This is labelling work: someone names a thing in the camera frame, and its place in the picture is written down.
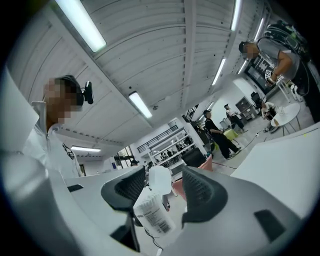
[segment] black shirt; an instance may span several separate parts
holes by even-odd
[[[218,127],[216,127],[216,125],[214,124],[214,122],[212,122],[211,119],[207,118],[205,120],[205,128],[208,130],[208,132],[211,134],[211,136],[216,136],[218,135],[219,133],[214,133],[214,132],[211,132],[210,130],[211,129],[214,129],[214,130],[217,130],[219,131]]]

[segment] pink object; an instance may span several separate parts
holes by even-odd
[[[212,169],[212,155],[210,155],[208,157],[208,159],[203,164],[201,164],[198,168],[213,172],[213,169]],[[172,183],[172,187],[175,190],[175,192],[178,195],[182,196],[182,198],[186,201],[187,199],[186,199],[184,188],[182,186],[182,184],[183,184],[182,180],[183,179],[179,179],[179,180],[175,181],[174,183]]]

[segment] black pants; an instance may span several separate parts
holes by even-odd
[[[224,158],[228,158],[230,156],[229,149],[231,149],[235,153],[239,150],[239,148],[237,148],[236,145],[233,144],[231,140],[229,140],[223,134],[214,135],[213,140],[215,143],[218,144]]]
[[[239,117],[237,117],[236,115],[231,116],[231,120],[232,120],[232,122],[236,123],[240,129],[244,128],[244,124],[241,122]]]
[[[298,87],[297,92],[304,97],[306,105],[309,107],[313,121],[320,121],[319,101],[320,91],[314,76],[310,72],[306,63],[300,62],[299,68],[292,82]]]
[[[276,111],[275,111],[274,108],[270,108],[270,109],[269,109],[269,113],[270,113],[270,115],[268,115],[268,116],[266,117],[266,119],[268,119],[269,121],[271,121],[271,120],[275,117],[275,115],[276,115],[277,113],[276,113]]]

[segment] barcode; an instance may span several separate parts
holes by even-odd
[[[165,220],[159,224],[159,228],[162,230],[163,233],[167,233],[171,229],[171,227]]]

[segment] fluorescent light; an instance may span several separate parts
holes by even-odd
[[[106,41],[80,0],[55,1],[94,53],[106,46]]]
[[[129,99],[136,105],[136,107],[142,112],[142,114],[144,114],[146,118],[152,117],[152,114],[150,113],[146,104],[143,102],[136,91],[129,95]]]
[[[100,148],[90,148],[90,147],[81,147],[81,146],[72,146],[71,150],[79,150],[79,151],[88,151],[88,152],[100,152]]]
[[[240,68],[240,70],[239,70],[238,74],[240,74],[240,73],[241,73],[241,71],[244,69],[244,67],[245,67],[246,63],[247,63],[247,61],[245,60],[245,61],[244,61],[244,63],[242,64],[242,66],[241,66],[241,68]]]
[[[210,106],[206,109],[209,110],[214,102],[211,102]]]
[[[223,58],[223,59],[221,60],[219,69],[218,69],[217,73],[215,74],[215,78],[214,78],[214,80],[213,80],[213,82],[212,82],[212,84],[211,84],[212,86],[214,86],[214,85],[216,84],[216,82],[217,82],[217,80],[218,80],[218,78],[219,78],[219,75],[220,75],[220,73],[221,73],[221,71],[222,71],[222,68],[224,67],[225,62],[226,62],[226,58]]]
[[[260,33],[260,30],[261,30],[261,28],[262,28],[262,24],[263,24],[263,23],[264,23],[264,18],[262,18],[261,21],[260,21],[260,25],[259,25],[258,31],[257,31],[256,34],[255,34],[254,41],[257,40],[257,38],[258,38],[258,36],[259,36],[259,33]]]
[[[241,0],[235,0],[234,14],[233,14],[232,25],[231,25],[232,31],[236,30],[236,27],[239,21],[240,7],[241,7]]]

